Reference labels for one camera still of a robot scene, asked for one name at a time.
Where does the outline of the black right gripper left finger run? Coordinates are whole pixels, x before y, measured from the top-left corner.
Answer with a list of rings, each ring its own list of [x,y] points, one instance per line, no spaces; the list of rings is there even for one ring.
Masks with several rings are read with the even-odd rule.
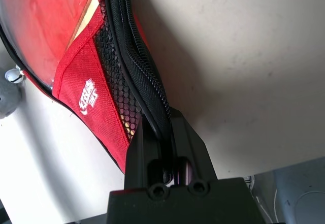
[[[160,142],[147,119],[142,118],[127,149],[124,189],[150,188],[163,182]]]

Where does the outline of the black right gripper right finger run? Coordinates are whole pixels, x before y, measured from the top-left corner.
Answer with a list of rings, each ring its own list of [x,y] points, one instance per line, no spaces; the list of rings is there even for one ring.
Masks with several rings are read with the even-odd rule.
[[[217,180],[208,150],[183,114],[171,109],[176,183]]]

